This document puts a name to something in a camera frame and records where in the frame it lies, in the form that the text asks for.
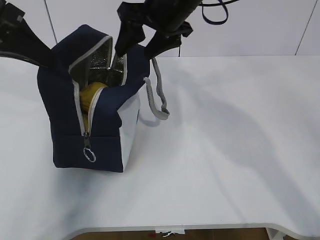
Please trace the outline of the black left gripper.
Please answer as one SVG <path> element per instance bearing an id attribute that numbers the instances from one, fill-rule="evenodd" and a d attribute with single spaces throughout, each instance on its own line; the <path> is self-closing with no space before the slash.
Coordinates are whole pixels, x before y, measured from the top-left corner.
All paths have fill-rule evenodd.
<path id="1" fill-rule="evenodd" d="M 54 66 L 54 53 L 24 20 L 25 12 L 7 1 L 0 2 L 0 56 L 39 67 Z"/>

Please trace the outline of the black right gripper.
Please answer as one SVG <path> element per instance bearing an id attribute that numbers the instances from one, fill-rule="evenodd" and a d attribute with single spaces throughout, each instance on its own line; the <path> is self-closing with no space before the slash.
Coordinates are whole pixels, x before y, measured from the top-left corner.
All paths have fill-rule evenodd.
<path id="1" fill-rule="evenodd" d="M 145 39 L 143 25 L 156 30 L 144 48 L 147 59 L 180 47 L 181 38 L 186 38 L 193 32 L 186 19 L 200 3 L 200 0 L 123 1 L 117 9 L 121 24 L 115 44 L 116 55 L 123 56 Z"/>

